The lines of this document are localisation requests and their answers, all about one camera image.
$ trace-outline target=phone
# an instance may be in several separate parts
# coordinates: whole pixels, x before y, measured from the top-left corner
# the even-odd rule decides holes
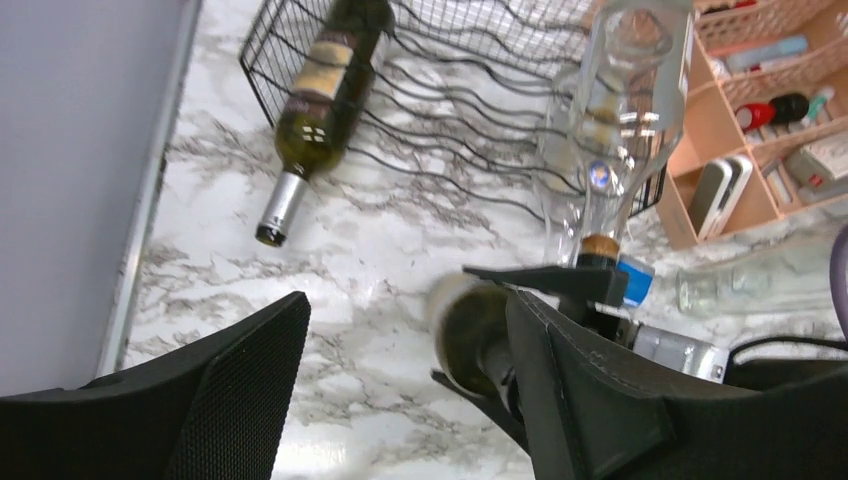
[[[725,157],[724,160],[730,164],[730,183],[727,185],[727,190],[725,190],[721,202],[719,202],[718,216],[713,221],[708,236],[718,235],[724,231],[730,215],[733,214],[733,209],[736,208],[742,192],[745,191],[745,185],[751,178],[751,171],[754,170],[754,165],[747,155],[731,155]]]
[[[710,160],[704,166],[698,186],[695,187],[692,203],[687,209],[698,239],[707,238],[712,231],[712,226],[719,214],[719,205],[732,177],[733,169],[727,160]]]

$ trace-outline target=cork stopper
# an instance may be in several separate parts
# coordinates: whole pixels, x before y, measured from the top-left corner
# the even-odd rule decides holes
[[[617,260],[620,249],[618,242],[610,237],[594,234],[583,239],[580,255],[593,255]]]

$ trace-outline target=marble countertop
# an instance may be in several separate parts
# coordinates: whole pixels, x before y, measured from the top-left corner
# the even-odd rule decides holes
[[[302,290],[313,315],[273,478],[532,478],[529,458],[504,433],[430,380],[436,360],[422,310],[434,280],[461,264],[538,263],[543,225],[348,155],[315,182],[284,248],[256,242],[279,170],[237,62],[258,3],[205,2],[124,368]],[[845,206],[687,252],[670,251],[653,212],[635,218],[625,250],[657,268],[637,319],[722,346],[768,333],[835,334],[834,317],[821,313],[686,318],[674,306],[673,274],[828,222]]]

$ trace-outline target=green glass bottle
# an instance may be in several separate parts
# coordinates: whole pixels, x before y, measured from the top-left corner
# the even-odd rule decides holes
[[[283,171],[256,229],[260,242],[282,246],[309,179],[338,165],[394,26],[389,0],[336,0],[330,6],[277,120],[274,140]]]
[[[523,421],[507,332],[510,290],[465,273],[440,278],[427,295],[430,325],[442,373],[465,395],[500,399]]]

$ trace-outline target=wire wine rack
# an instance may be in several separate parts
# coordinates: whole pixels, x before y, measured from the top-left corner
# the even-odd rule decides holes
[[[439,161],[395,158],[356,136],[348,150],[543,220],[537,202],[515,192],[531,191],[533,177],[542,175],[577,188],[544,168],[537,144],[544,134],[565,135],[545,127],[545,114],[555,98],[569,100],[554,91],[552,79],[564,66],[579,65],[591,1],[389,1],[396,18],[392,46],[359,128],[376,130],[383,150],[414,150],[416,158]],[[264,0],[260,7],[240,63],[272,127],[331,3]],[[491,177],[485,187],[469,180],[481,176]],[[665,169],[646,182],[631,215],[659,201],[664,178]]]

